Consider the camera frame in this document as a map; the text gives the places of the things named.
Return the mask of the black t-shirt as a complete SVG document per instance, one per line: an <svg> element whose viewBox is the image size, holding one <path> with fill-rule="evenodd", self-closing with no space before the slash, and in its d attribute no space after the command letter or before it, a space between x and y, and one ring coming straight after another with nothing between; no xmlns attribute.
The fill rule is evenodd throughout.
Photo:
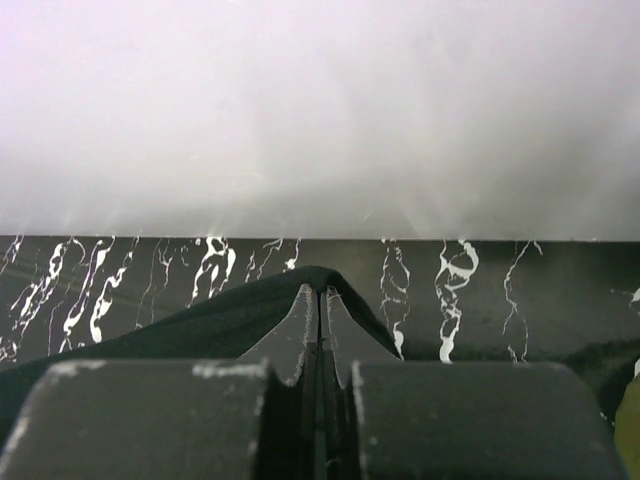
<svg viewBox="0 0 640 480"><path fill-rule="evenodd" d="M306 266L240 285L122 336L3 371L1 441L10 435L22 404L50 365L76 359L237 358L285 317L304 284L318 293L335 288L352 318L391 354L398 354L393 336L338 271Z"/></svg>

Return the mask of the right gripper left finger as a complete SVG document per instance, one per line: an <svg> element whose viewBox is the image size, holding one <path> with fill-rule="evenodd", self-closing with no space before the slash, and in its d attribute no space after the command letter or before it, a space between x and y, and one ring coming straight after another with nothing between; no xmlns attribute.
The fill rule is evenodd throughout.
<svg viewBox="0 0 640 480"><path fill-rule="evenodd" d="M5 479L310 479L315 291L236 360L75 360L34 385Z"/></svg>

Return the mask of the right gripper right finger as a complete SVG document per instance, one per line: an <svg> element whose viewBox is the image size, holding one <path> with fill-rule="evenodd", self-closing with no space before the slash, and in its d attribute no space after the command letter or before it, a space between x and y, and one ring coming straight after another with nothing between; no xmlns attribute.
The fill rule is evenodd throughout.
<svg viewBox="0 0 640 480"><path fill-rule="evenodd" d="M621 479L587 385L557 363L403 361L320 300L325 376L344 412L336 479Z"/></svg>

